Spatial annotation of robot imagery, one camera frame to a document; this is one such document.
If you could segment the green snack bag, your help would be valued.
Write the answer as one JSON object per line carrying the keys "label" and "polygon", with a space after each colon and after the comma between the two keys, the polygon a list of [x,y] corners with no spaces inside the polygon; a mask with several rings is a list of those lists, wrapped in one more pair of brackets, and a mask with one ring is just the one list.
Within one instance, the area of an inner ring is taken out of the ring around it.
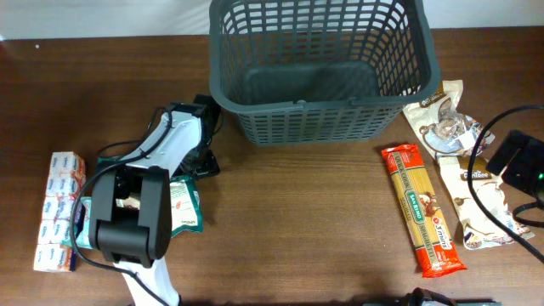
{"label": "green snack bag", "polygon": [[194,179],[188,176],[173,177],[170,182],[172,208],[172,237],[184,232],[201,233],[203,221],[200,196]]}

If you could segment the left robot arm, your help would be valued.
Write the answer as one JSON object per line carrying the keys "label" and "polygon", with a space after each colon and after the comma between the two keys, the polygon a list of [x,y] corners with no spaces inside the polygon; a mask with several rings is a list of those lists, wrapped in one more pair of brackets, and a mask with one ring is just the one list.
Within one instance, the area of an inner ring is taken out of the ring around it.
{"label": "left robot arm", "polygon": [[173,232],[171,181],[220,172],[210,150],[221,108],[198,94],[161,108],[161,118],[136,148],[102,161],[93,186],[88,238],[105,258],[103,269],[123,274],[137,305],[179,305],[165,254]]}

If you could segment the beige nut bag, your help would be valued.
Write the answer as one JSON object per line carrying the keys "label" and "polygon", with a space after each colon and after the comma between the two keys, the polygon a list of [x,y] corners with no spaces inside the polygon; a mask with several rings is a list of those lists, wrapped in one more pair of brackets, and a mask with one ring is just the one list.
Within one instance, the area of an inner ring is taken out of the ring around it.
{"label": "beige nut bag", "polygon": [[483,125],[457,111],[463,81],[442,81],[430,97],[408,104],[403,113],[423,147],[433,159],[470,156]]}

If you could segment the teal wet wipes pack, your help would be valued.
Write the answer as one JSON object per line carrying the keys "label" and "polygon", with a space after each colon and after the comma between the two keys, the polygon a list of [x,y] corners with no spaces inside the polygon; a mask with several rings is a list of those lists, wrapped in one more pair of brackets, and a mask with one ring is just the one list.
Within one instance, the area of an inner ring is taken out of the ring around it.
{"label": "teal wet wipes pack", "polygon": [[[75,198],[71,196],[60,197],[57,218],[54,222],[53,243],[59,243],[65,246],[71,246],[69,235],[71,210],[74,207]],[[75,237],[77,246],[80,248],[91,249],[88,238],[90,213],[92,198],[84,196],[80,200],[80,206],[76,210],[75,216]]]}

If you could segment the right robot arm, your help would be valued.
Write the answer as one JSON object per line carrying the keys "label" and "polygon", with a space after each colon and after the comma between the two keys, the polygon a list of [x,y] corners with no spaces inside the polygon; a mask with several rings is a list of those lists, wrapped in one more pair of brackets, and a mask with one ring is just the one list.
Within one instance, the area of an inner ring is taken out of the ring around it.
{"label": "right robot arm", "polygon": [[543,201],[543,142],[519,130],[511,130],[486,170],[504,183]]}

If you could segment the white tissue pack row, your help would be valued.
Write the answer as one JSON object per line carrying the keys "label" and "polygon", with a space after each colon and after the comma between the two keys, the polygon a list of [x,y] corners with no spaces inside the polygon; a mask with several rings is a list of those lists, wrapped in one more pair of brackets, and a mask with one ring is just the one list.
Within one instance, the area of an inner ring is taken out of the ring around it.
{"label": "white tissue pack row", "polygon": [[49,164],[33,269],[71,272],[77,258],[70,242],[71,213],[85,183],[85,161],[74,152],[54,152]]}

